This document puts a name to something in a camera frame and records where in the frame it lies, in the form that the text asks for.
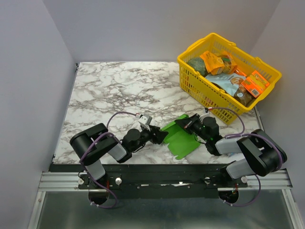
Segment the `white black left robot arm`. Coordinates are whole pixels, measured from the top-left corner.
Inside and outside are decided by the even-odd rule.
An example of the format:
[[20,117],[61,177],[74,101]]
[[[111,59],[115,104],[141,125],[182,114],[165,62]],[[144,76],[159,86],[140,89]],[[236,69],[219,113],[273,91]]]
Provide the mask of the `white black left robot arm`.
[[80,158],[80,163],[90,174],[89,183],[94,188],[102,188],[106,181],[106,171],[100,161],[105,154],[109,154],[118,163],[123,163],[132,154],[142,149],[147,142],[160,145],[168,132],[159,127],[149,125],[149,129],[130,129],[122,140],[119,140],[107,127],[100,123],[88,128],[70,140],[74,152]]

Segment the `green paper box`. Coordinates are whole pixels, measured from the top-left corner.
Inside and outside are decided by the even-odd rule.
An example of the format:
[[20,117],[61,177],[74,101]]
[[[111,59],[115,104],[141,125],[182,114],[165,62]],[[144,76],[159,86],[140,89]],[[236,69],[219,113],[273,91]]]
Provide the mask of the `green paper box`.
[[163,143],[167,144],[168,149],[177,160],[183,159],[200,146],[196,137],[186,133],[175,121],[170,122],[161,130],[168,132]]

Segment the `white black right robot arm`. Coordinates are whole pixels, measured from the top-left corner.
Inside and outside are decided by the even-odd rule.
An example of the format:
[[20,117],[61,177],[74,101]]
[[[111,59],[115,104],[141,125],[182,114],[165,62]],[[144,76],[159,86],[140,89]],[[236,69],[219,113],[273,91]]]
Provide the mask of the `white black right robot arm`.
[[191,117],[177,119],[175,123],[187,134],[201,138],[201,143],[214,156],[243,154],[243,159],[225,165],[219,174],[211,178],[225,187],[230,187],[244,176],[264,177],[281,169],[287,161],[285,151],[262,129],[256,129],[249,134],[223,137],[219,133],[216,119],[210,116],[202,118],[194,114]]

